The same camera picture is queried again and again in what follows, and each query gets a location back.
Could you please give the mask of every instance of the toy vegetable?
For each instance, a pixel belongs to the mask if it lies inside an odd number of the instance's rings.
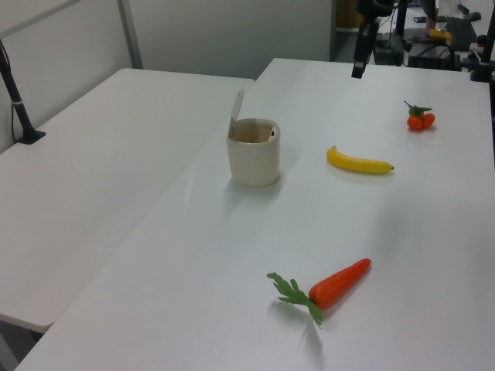
[[[408,126],[411,130],[423,130],[429,129],[435,121],[434,114],[425,114],[427,111],[431,111],[431,108],[411,106],[408,102],[405,103],[409,106],[409,119]]]
[[[309,290],[309,296],[299,290],[295,280],[290,280],[289,284],[276,273],[269,273],[267,277],[275,281],[273,285],[285,296],[278,299],[294,305],[306,305],[315,323],[320,327],[323,322],[322,310],[337,303],[364,276],[370,264],[370,259],[359,260],[315,284]]]

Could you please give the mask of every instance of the toy banana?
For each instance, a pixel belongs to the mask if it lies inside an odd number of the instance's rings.
[[[356,158],[344,155],[337,151],[337,147],[335,145],[333,145],[332,148],[326,152],[326,160],[334,166],[354,170],[355,172],[384,174],[394,168],[394,166],[385,161]]]

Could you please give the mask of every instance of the green leaves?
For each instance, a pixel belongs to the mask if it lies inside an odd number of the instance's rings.
[[[289,284],[275,272],[268,273],[266,277],[271,278],[273,281],[275,281],[273,285],[280,294],[285,296],[279,297],[279,300],[289,304],[307,306],[309,309],[309,314],[315,320],[315,323],[318,325],[318,327],[321,326],[323,322],[322,311],[304,294],[304,292],[299,290],[299,286],[297,285],[297,282],[295,282],[295,280],[290,280]]]
[[[411,106],[408,102],[405,103],[409,106],[409,116],[422,117],[423,112],[431,111],[431,108]]]

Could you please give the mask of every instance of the cherry tomato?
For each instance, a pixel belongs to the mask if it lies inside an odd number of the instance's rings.
[[[420,117],[409,116],[408,126],[411,130],[421,130],[423,129],[423,120]]]
[[[434,114],[426,114],[423,117],[423,128],[429,129],[433,125],[433,121],[435,121]]]

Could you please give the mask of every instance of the toy fruit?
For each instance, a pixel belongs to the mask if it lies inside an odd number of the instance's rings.
[[[434,114],[425,114],[427,111],[431,111],[431,108],[411,106],[408,102],[405,103],[409,106],[409,119],[408,126],[413,131],[419,131],[423,129],[429,129],[435,121]]]
[[[364,276],[370,265],[370,259],[361,259],[315,284],[309,290],[308,296],[299,290],[295,280],[288,283],[275,272],[267,274],[267,277],[275,281],[273,285],[284,295],[279,297],[279,300],[294,305],[306,305],[309,314],[320,327],[323,322],[322,310],[337,303]]]
[[[370,160],[367,158],[351,157],[337,151],[335,145],[326,152],[326,160],[339,168],[354,170],[355,172],[371,172],[374,174],[385,174],[394,169],[388,162]]]

